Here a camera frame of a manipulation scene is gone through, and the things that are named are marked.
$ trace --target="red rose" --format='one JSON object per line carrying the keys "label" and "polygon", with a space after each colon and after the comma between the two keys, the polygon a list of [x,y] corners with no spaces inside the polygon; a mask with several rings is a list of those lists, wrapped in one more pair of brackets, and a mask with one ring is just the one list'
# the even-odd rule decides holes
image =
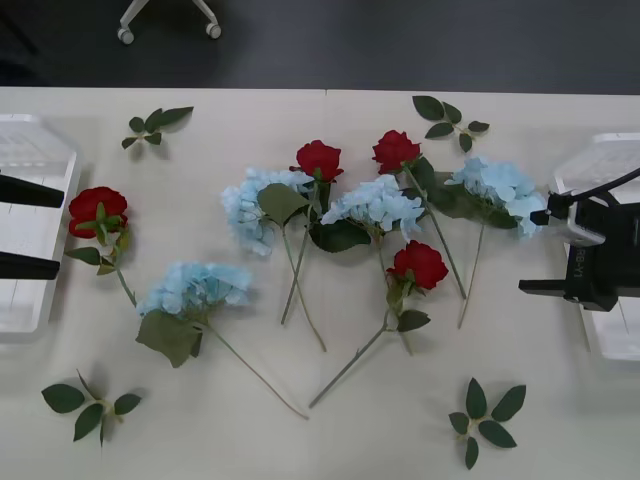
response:
{"label": "red rose", "polygon": [[411,162],[420,155],[420,144],[411,143],[405,132],[390,130],[373,147],[373,159],[380,164],[380,175],[402,170],[402,162]]}
{"label": "red rose", "polygon": [[[98,204],[104,205],[107,217],[120,215],[122,218],[122,226],[127,224],[127,217],[123,215],[127,209],[127,199],[118,192],[107,187],[97,187],[84,190],[69,204],[69,212],[73,219],[69,224],[69,233],[78,238],[94,238],[96,232],[93,230],[78,230],[77,227],[81,223],[92,222],[96,219],[96,211]],[[116,231],[116,227],[112,227],[109,231]]]}
{"label": "red rose", "polygon": [[338,168],[340,152],[339,148],[329,147],[320,140],[314,140],[298,150],[296,160],[304,173],[316,180],[329,183],[344,172]]}
{"label": "red rose", "polygon": [[427,290],[435,288],[449,273],[440,252],[415,240],[411,240],[407,248],[396,253],[393,268],[387,269],[387,272],[405,277],[407,270],[413,272],[416,285]]}

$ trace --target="white container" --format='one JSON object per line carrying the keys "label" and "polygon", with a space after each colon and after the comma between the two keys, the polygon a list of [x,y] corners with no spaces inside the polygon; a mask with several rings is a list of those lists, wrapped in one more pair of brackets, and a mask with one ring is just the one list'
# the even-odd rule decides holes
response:
{"label": "white container", "polygon": [[[590,189],[640,168],[640,133],[597,135],[554,172],[552,189]],[[640,202],[640,178],[611,191],[620,203]],[[611,312],[580,307],[592,352],[610,360],[640,361],[640,298],[620,298]]]}
{"label": "white container", "polygon": [[[61,190],[61,208],[0,203],[0,251],[60,261],[63,213],[78,188],[76,152],[38,118],[0,115],[0,172]],[[49,319],[55,280],[0,279],[0,343],[35,340]]]}

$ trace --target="chair caster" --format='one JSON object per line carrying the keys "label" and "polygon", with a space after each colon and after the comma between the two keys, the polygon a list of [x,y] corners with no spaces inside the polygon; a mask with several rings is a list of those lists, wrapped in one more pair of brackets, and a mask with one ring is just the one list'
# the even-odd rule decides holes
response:
{"label": "chair caster", "polygon": [[128,28],[121,28],[118,30],[118,39],[125,45],[131,45],[135,37]]}
{"label": "chair caster", "polygon": [[214,23],[208,24],[207,25],[207,35],[209,35],[214,40],[216,38],[219,38],[220,35],[222,35],[222,29],[220,28],[220,25],[216,25]]}

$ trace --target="table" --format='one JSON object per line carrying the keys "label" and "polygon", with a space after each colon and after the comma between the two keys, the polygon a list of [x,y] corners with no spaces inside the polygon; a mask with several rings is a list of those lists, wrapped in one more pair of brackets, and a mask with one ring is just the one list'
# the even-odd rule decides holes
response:
{"label": "table", "polygon": [[[636,131],[640,98],[438,93],[467,119],[491,123],[475,151],[512,160],[540,185],[596,133]],[[124,273],[143,294],[175,260],[243,264],[255,274],[253,304],[225,308],[215,322],[227,340],[287,399],[308,402],[379,328],[384,287],[371,251],[311,249],[302,284],[329,353],[320,352],[296,303],[279,316],[291,281],[284,249],[268,259],[239,250],[219,193],[249,166],[286,168],[320,138],[341,148],[334,196],[377,174],[371,146],[389,129],[418,141],[429,122],[410,93],[357,91],[0,89],[6,113],[49,120],[78,145],[80,188],[107,185],[129,200],[135,234]],[[128,120],[158,107],[194,105],[162,148],[123,151]],[[439,169],[462,165],[453,141],[423,141]],[[441,219],[468,282],[479,227]],[[420,240],[439,247],[425,222]],[[299,245],[300,228],[294,235]],[[518,243],[490,231],[461,330],[449,276],[419,308],[432,322],[410,334],[410,358],[391,334],[366,355],[305,422],[281,405],[213,338],[197,360],[173,370],[135,343],[139,321],[115,277],[64,261],[49,328],[37,343],[0,352],[3,478],[33,479],[627,479],[637,471],[640,383],[636,365],[589,352],[574,305],[518,291],[521,278],[564,275],[562,245],[539,235]],[[401,246],[387,245],[390,262]],[[97,434],[72,444],[75,413],[50,411],[44,387],[79,368],[108,398],[134,389],[143,403],[101,450]],[[471,473],[447,414],[464,408],[477,378],[493,405],[526,383],[523,410],[508,429],[518,448],[480,441]]]}

